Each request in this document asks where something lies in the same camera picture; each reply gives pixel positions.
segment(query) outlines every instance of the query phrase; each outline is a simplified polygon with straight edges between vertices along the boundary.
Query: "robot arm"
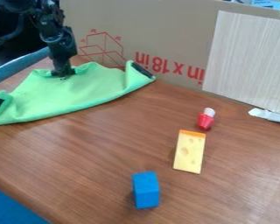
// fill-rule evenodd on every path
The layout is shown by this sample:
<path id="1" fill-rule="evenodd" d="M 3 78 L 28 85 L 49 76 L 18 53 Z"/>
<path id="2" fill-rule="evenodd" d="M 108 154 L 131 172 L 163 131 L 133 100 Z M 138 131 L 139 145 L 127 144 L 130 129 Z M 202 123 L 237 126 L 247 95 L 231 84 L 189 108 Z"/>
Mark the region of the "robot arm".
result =
<path id="1" fill-rule="evenodd" d="M 55 68 L 52 75 L 74 74 L 69 59 L 77 54 L 77 48 L 72 29 L 63 25 L 65 16 L 59 0 L 0 0 L 0 8 L 30 17 L 50 48 Z"/>

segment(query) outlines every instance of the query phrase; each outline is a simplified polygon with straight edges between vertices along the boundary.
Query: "blue block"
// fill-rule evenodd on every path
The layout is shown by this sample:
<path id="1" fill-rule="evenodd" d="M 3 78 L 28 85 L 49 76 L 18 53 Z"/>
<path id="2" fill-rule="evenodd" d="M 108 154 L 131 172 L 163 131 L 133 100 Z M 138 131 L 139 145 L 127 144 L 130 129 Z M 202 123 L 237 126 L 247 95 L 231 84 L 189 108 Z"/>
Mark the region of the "blue block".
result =
<path id="1" fill-rule="evenodd" d="M 136 209 L 157 207 L 160 198 L 157 174 L 154 171 L 139 172 L 133 174 L 132 180 Z"/>

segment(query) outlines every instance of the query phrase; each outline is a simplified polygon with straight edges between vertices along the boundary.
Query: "cardboard wall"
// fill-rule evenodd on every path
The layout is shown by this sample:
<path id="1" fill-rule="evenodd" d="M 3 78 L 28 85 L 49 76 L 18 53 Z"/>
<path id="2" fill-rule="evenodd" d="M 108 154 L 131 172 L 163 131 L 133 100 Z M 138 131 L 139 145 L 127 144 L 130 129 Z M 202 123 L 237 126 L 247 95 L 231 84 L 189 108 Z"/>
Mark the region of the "cardboard wall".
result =
<path id="1" fill-rule="evenodd" d="M 160 80 L 201 89 L 218 11 L 280 11 L 214 0 L 63 0 L 79 55 L 107 67 L 142 64 Z"/>

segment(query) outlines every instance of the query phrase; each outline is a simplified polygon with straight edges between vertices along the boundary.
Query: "green cloth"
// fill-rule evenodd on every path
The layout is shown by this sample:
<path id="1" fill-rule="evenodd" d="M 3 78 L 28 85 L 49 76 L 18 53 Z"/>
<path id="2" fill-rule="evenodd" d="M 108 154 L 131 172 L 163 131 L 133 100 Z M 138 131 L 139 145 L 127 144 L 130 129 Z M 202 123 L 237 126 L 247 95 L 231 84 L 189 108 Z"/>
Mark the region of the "green cloth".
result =
<path id="1" fill-rule="evenodd" d="M 0 125 L 22 123 L 90 108 L 113 101 L 156 78 L 145 76 L 128 61 L 126 72 L 90 62 L 75 68 L 68 79 L 34 70 L 10 94 L 0 91 Z"/>

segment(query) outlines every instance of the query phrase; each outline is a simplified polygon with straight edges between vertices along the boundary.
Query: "yellow cheese block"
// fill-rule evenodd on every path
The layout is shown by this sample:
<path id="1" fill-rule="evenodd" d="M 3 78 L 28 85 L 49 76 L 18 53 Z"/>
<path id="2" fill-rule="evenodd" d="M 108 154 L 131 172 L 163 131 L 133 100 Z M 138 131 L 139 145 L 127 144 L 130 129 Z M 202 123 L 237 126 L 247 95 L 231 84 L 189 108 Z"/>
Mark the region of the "yellow cheese block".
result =
<path id="1" fill-rule="evenodd" d="M 181 130 L 173 169 L 200 174 L 205 142 L 205 134 Z"/>

